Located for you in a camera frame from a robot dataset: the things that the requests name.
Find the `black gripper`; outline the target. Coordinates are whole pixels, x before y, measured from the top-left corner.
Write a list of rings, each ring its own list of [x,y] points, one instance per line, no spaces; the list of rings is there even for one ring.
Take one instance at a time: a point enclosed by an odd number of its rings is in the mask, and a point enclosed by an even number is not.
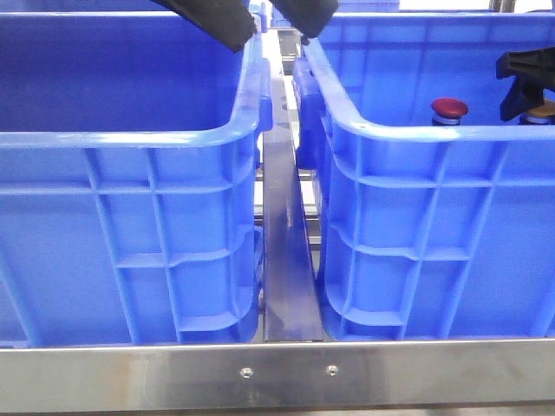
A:
[[[506,52],[496,62],[496,78],[511,76],[513,84],[499,106],[503,121],[543,106],[544,91],[554,91],[554,47]]]

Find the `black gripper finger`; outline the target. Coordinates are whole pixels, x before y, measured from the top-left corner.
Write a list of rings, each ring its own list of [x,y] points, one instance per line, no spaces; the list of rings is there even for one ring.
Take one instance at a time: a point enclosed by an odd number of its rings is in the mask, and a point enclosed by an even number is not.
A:
[[[337,0],[271,0],[271,4],[300,32],[303,45],[320,35],[339,7]]]
[[[257,34],[257,24],[242,1],[160,0],[157,3],[204,30],[232,52]]]

